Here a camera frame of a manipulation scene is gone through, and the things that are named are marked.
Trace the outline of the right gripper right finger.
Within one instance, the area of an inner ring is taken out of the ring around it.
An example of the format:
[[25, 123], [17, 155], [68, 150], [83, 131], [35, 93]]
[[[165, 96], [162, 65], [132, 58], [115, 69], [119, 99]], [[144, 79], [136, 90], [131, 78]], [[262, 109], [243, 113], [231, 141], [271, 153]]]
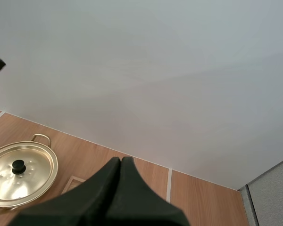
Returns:
[[157, 195], [132, 157], [121, 161], [119, 182], [105, 215], [107, 226], [188, 226], [183, 211]]

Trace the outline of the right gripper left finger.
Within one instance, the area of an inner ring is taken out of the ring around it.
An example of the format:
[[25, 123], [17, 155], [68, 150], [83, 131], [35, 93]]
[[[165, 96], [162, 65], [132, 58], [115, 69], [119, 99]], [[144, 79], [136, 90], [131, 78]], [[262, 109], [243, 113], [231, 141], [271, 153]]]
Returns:
[[12, 226], [92, 226], [99, 223], [113, 199], [121, 161], [111, 158], [88, 180], [56, 198], [20, 211]]

